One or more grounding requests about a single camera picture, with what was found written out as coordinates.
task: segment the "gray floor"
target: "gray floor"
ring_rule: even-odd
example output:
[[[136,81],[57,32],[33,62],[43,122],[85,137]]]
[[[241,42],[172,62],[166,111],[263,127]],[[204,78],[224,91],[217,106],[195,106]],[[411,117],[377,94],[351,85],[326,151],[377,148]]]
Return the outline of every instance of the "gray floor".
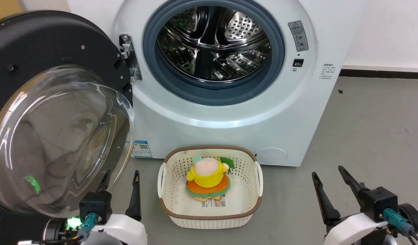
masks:
[[[132,159],[113,191],[123,213],[135,169],[141,172],[142,223],[149,244],[319,245],[325,234],[310,174],[316,171],[343,216],[359,211],[338,173],[343,165],[369,188],[384,186],[399,203],[418,208],[418,80],[339,78],[298,168],[262,166],[262,205],[243,227],[189,230],[176,226],[159,206],[156,178],[162,160]],[[399,244],[409,244],[406,238]]]

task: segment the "green light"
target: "green light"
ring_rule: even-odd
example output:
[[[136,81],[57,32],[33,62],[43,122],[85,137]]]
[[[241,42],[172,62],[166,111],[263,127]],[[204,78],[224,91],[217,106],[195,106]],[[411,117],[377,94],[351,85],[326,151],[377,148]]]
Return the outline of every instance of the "green light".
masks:
[[[72,217],[67,219],[67,226],[73,229],[77,229],[78,226],[81,225],[80,218]]]
[[[39,192],[41,191],[41,188],[38,182],[36,181],[36,179],[31,175],[24,177],[24,179],[27,180],[31,185],[33,185],[33,187],[35,188],[36,194],[39,194]]]

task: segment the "yellow shirt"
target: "yellow shirt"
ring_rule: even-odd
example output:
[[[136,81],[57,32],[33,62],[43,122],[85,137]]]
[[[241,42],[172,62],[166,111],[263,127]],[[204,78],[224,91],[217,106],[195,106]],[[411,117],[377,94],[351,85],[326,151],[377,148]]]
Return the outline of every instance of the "yellow shirt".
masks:
[[[194,180],[197,185],[205,188],[211,188],[219,184],[224,177],[224,172],[227,172],[224,164],[218,161],[218,169],[209,176],[202,176],[195,172],[194,165],[190,167],[190,171],[187,172],[187,179]]]

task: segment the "wooden surface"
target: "wooden surface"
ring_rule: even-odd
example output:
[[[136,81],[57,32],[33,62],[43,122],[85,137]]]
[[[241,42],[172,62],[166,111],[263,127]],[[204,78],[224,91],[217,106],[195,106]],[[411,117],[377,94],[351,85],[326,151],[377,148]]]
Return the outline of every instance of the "wooden surface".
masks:
[[[22,9],[18,0],[0,0],[0,19],[20,12]]]

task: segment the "black cable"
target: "black cable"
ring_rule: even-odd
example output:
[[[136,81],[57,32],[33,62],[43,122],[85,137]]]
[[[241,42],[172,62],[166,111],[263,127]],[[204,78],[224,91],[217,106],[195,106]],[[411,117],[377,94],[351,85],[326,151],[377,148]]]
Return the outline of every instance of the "black cable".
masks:
[[[45,240],[45,241],[32,241],[32,244],[62,244],[67,242],[77,242],[83,239],[84,236],[75,236],[70,239],[64,240]]]
[[[407,239],[410,241],[412,245],[416,245],[415,241],[411,237],[408,236]]]
[[[413,238],[415,239],[415,240],[417,240],[418,241],[418,236],[415,234],[415,233],[413,233],[413,231],[409,231],[408,232],[411,236],[413,236]]]

